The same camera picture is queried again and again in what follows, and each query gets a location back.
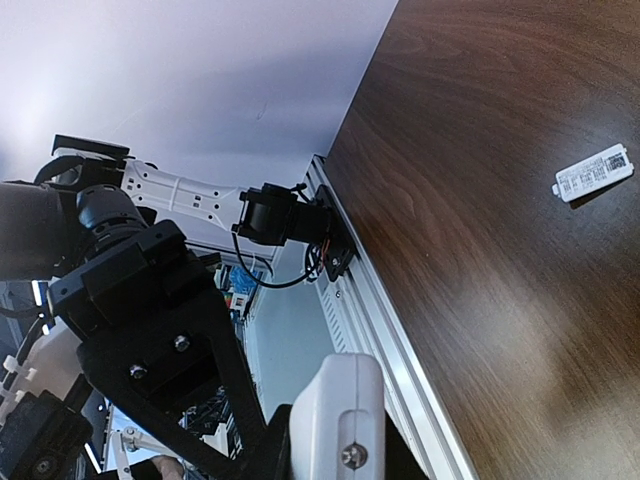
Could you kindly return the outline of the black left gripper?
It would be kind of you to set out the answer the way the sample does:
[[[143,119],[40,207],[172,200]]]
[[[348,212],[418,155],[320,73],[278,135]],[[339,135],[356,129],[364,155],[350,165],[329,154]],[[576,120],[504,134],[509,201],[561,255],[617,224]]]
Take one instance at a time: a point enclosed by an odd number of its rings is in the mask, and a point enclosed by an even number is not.
[[[143,229],[52,284],[49,306],[92,337],[77,356],[96,390],[208,475],[247,479],[266,422],[224,297],[185,241],[171,220]],[[179,425],[219,387],[241,437],[234,459]]]

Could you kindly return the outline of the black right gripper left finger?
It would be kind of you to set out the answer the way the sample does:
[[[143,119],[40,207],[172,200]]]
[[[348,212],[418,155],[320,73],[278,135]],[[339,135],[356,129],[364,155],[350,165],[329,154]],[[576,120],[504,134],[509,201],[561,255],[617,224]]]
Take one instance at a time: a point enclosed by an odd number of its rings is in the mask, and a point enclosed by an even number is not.
[[[290,416],[292,405],[280,405],[267,431],[267,478],[289,479],[291,469]]]

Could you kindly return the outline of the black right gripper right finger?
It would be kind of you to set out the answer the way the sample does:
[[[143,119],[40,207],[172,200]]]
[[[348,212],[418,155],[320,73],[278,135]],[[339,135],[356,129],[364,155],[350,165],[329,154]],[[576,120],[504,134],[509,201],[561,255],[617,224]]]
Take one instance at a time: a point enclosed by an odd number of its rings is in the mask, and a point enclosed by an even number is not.
[[[428,480],[388,413],[385,414],[385,479]]]

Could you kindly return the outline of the white remote control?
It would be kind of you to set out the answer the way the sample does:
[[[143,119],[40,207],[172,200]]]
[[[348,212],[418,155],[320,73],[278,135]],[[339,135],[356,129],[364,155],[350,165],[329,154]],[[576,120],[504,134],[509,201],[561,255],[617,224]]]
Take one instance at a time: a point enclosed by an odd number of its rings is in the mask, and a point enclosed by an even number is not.
[[[289,418],[292,479],[385,477],[382,370],[362,353],[327,356]]]

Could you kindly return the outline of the white battery cover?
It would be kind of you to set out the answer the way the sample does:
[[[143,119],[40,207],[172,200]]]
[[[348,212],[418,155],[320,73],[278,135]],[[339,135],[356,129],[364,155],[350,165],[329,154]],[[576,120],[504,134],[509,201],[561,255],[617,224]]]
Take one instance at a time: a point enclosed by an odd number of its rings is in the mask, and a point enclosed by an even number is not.
[[[618,143],[557,172],[551,191],[570,203],[632,176],[634,170],[627,149]]]

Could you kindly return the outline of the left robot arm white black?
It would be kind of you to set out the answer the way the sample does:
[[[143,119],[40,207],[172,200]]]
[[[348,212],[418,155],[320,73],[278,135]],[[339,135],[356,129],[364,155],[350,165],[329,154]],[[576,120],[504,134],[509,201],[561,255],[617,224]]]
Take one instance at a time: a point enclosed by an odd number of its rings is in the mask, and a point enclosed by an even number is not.
[[[1,390],[1,474],[61,479],[91,427],[96,390],[172,453],[213,479],[283,479],[289,406],[266,420],[229,309],[208,268],[161,210],[188,215],[263,246],[305,243],[325,260],[329,204],[301,187],[213,186],[159,171],[124,146],[64,135],[31,182],[1,186],[1,277],[48,283],[35,321],[59,318],[79,370],[69,388],[12,389],[59,370],[28,365],[32,330]]]

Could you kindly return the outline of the front aluminium rail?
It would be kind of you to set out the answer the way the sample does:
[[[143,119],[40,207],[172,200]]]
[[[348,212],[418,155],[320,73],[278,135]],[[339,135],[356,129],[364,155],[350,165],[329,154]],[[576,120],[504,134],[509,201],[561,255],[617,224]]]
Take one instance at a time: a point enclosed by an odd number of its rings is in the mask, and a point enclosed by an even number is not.
[[[312,189],[328,188],[355,243],[343,274],[334,282],[322,278],[315,284],[335,350],[366,353],[379,362],[386,411],[428,478],[475,479],[475,467],[331,185],[324,158],[312,157],[305,180]]]

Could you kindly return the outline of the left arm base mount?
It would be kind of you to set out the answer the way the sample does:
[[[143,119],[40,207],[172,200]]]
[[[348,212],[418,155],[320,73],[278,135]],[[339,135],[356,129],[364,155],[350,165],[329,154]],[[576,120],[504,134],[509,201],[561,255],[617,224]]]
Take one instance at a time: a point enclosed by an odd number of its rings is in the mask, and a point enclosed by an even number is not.
[[[327,185],[320,185],[314,202],[329,211],[330,225],[328,246],[324,251],[324,270],[331,282],[343,276],[356,255],[356,244],[346,221],[339,210],[337,200]]]

